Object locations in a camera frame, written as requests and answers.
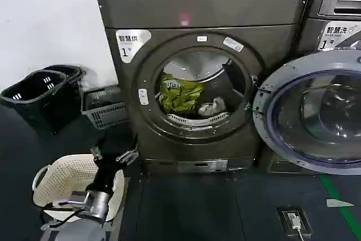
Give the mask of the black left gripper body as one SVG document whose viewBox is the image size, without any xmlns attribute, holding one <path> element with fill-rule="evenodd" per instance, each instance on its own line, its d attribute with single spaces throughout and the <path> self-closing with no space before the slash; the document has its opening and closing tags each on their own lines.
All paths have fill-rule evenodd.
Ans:
<svg viewBox="0 0 361 241">
<path fill-rule="evenodd" d="M 108 195 L 113 195 L 113 184 L 116 173 L 125 168 L 124 163 L 119 163 L 116 160 L 95 160 L 95 165 L 98 170 L 95 174 L 94 180 L 87 185 L 85 191 L 104 192 Z"/>
</svg>

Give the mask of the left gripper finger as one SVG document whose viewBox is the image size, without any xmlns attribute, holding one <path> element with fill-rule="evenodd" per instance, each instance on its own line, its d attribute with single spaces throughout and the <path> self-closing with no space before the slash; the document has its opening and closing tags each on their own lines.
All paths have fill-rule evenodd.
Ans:
<svg viewBox="0 0 361 241">
<path fill-rule="evenodd" d="M 138 137 L 135 137 L 131 149 L 125 151 L 120 156 L 115 158 L 115 162 L 121 165 L 130 165 L 139 157 L 138 152 Z"/>
<path fill-rule="evenodd" d="M 90 152 L 95 163 L 110 163 L 114 161 L 114 153 L 109 145 L 107 135 L 99 138 L 96 144 L 90 148 Z"/>
</svg>

